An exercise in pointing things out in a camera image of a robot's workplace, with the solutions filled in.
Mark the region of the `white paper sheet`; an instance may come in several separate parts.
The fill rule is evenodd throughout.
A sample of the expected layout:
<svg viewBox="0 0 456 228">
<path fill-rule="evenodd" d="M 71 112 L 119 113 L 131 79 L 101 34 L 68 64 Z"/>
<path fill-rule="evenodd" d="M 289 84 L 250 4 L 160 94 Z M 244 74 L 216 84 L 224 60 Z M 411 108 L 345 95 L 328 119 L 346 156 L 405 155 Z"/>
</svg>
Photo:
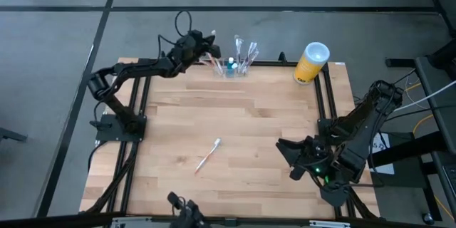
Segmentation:
<svg viewBox="0 0 456 228">
<path fill-rule="evenodd" d="M 394 175 L 395 168 L 391 162 L 387 162 L 388 156 L 384 154 L 391 147 L 387 133 L 377 133 L 373 137 L 373 160 L 379 175 Z"/>
</svg>

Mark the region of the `teal mouthwash bottle white cap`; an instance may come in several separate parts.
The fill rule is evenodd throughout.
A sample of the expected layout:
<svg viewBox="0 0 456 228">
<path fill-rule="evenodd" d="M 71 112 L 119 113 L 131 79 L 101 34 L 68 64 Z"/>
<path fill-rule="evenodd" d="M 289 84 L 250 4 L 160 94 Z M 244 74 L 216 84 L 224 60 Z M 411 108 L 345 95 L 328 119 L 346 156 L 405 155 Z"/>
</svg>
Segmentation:
<svg viewBox="0 0 456 228">
<path fill-rule="evenodd" d="M 233 57 L 229 57 L 227 61 L 227 69 L 226 69 L 226 76 L 227 77 L 235 77 L 237 71 L 237 63 L 234 61 Z"/>
</svg>

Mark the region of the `clear acrylic organizer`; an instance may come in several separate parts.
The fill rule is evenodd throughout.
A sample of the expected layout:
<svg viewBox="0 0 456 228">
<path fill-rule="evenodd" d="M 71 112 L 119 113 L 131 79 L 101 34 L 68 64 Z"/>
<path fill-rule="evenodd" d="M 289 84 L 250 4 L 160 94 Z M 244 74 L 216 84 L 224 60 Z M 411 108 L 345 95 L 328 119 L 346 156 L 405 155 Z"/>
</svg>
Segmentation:
<svg viewBox="0 0 456 228">
<path fill-rule="evenodd" d="M 214 59 L 214 74 L 221 78 L 237 78 L 247 75 L 248 68 L 233 57 Z"/>
</svg>

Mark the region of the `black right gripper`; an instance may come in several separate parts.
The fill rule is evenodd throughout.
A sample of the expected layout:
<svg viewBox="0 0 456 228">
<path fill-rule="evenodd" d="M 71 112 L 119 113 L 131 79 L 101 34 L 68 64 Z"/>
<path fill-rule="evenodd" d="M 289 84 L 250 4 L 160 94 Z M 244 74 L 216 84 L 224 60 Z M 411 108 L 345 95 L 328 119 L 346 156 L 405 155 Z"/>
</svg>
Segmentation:
<svg viewBox="0 0 456 228">
<path fill-rule="evenodd" d="M 332 165 L 334 153 L 325 138 L 315 135 L 301 141 L 279 138 L 276 147 L 288 164 L 308 164 L 305 167 L 292 167 L 290 178 L 299 181 L 306 171 L 316 185 L 327 185 L 338 179 L 338 170 Z"/>
</svg>

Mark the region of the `orange white toothbrush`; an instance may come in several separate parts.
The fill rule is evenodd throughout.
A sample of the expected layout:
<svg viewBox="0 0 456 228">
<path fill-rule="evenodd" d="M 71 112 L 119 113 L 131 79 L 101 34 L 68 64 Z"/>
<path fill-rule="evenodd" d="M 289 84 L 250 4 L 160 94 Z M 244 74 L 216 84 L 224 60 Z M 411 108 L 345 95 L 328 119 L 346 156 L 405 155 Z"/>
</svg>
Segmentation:
<svg viewBox="0 0 456 228">
<path fill-rule="evenodd" d="M 214 141 L 214 145 L 213 145 L 212 149 L 205 155 L 205 157 L 199 162 L 198 166 L 195 168 L 195 174 L 197 174 L 200 171 L 202 166 L 206 163 L 206 161 L 215 152 L 215 150 L 220 146 L 221 143 L 222 143 L 221 138 L 217 138 Z"/>
<path fill-rule="evenodd" d="M 257 51 L 257 42 L 251 42 L 248 53 L 247 53 L 247 57 L 244 62 L 244 68 L 243 68 L 244 73 L 247 72 L 247 69 L 248 69 L 249 65 L 251 64 L 256 51 Z"/>
<path fill-rule="evenodd" d="M 210 61 L 212 62 L 213 66 L 214 66 L 214 69 L 216 70 L 216 72 L 217 72 L 220 76 L 223 76 L 223 75 L 224 75 L 224 71 L 223 71 L 223 68 L 222 68 L 220 62 L 219 62 L 215 57 L 213 57 L 211 54 L 209 54 L 209 59 L 210 59 Z"/>
</svg>

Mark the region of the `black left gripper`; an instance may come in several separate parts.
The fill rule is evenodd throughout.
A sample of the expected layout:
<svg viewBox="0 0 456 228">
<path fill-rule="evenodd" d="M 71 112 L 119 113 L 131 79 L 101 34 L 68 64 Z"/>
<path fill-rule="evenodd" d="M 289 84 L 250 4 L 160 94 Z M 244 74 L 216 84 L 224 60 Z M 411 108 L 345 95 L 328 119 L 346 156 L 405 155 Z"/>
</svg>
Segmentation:
<svg viewBox="0 0 456 228">
<path fill-rule="evenodd" d="M 174 59 L 181 66 L 191 66 L 207 49 L 213 58 L 220 59 L 221 50 L 214 44 L 215 38 L 215 35 L 204 37 L 198 30 L 188 31 L 176 41 L 173 48 Z"/>
</svg>

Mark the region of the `yellow canister white lid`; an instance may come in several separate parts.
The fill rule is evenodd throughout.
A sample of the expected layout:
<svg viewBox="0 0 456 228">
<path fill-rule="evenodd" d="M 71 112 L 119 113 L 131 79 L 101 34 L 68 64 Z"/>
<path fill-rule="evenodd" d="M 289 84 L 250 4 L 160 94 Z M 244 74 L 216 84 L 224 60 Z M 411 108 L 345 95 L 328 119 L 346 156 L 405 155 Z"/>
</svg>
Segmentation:
<svg viewBox="0 0 456 228">
<path fill-rule="evenodd" d="M 309 43 L 293 72 L 294 80 L 299 84 L 308 84 L 314 80 L 331 55 L 328 47 L 321 42 Z"/>
</svg>

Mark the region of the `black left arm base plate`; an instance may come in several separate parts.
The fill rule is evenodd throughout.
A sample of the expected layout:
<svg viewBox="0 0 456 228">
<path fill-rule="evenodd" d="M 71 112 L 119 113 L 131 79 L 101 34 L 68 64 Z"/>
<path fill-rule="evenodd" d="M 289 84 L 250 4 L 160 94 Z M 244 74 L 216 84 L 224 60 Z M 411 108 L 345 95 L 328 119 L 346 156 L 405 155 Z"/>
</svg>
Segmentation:
<svg viewBox="0 0 456 228">
<path fill-rule="evenodd" d="M 116 115 L 103 115 L 100 125 L 97 125 L 96 140 L 99 141 L 125 141 L 136 142 L 142 141 L 145 134 L 145 125 L 147 117 L 138 115 L 138 128 L 135 132 L 128 132 Z"/>
</svg>

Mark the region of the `silver bracket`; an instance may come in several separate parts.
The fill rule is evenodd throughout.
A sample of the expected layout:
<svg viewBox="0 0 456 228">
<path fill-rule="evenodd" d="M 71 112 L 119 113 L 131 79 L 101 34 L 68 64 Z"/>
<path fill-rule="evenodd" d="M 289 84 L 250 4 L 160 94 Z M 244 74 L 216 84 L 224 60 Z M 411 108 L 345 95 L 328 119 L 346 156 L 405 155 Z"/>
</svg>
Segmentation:
<svg viewBox="0 0 456 228">
<path fill-rule="evenodd" d="M 310 220 L 309 226 L 318 228 L 351 228 L 351 225 L 347 222 L 335 222 L 325 220 Z"/>
</svg>

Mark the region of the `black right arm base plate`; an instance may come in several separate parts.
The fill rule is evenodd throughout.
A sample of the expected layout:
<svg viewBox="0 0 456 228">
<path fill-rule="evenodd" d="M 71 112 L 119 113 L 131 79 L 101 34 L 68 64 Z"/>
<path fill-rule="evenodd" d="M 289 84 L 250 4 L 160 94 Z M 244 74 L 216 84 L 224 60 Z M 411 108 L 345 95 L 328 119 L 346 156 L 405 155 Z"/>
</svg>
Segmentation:
<svg viewBox="0 0 456 228">
<path fill-rule="evenodd" d="M 341 135 L 333 127 L 337 119 L 321 118 L 317 121 L 319 139 L 329 146 L 339 146 L 343 141 Z"/>
</svg>

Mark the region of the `black stand foot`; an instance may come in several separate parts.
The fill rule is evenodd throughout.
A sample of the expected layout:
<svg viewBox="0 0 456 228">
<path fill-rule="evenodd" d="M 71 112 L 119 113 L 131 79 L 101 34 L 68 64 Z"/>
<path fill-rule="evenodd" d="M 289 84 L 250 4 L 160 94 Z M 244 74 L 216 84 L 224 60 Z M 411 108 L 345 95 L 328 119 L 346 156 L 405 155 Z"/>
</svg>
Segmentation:
<svg viewBox="0 0 456 228">
<path fill-rule="evenodd" d="M 14 131 L 0 128 L 0 142 L 2 140 L 15 140 L 17 142 L 25 142 L 27 139 L 26 135 L 15 133 Z"/>
</svg>

